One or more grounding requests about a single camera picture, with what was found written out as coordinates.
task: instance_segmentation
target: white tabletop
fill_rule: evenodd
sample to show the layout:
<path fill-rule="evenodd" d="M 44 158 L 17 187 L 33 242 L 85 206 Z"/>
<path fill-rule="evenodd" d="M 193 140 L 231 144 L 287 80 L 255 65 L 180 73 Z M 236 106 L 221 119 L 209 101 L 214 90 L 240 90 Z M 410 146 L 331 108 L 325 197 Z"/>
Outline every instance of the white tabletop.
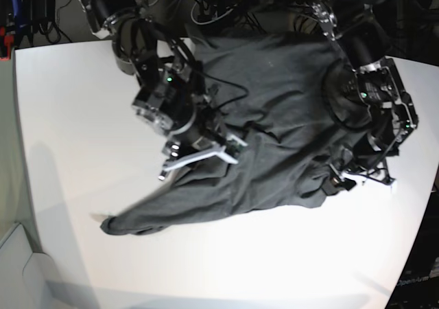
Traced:
<path fill-rule="evenodd" d="M 163 45 L 160 54 L 168 54 Z M 110 42 L 20 50 L 25 156 L 44 251 L 78 308 L 384 308 L 416 237 L 439 163 L 439 68 L 397 66 L 419 129 L 389 159 L 396 194 L 367 183 L 318 209 L 280 207 L 107 236 L 158 189 L 165 140 L 130 105 L 139 88 Z"/>

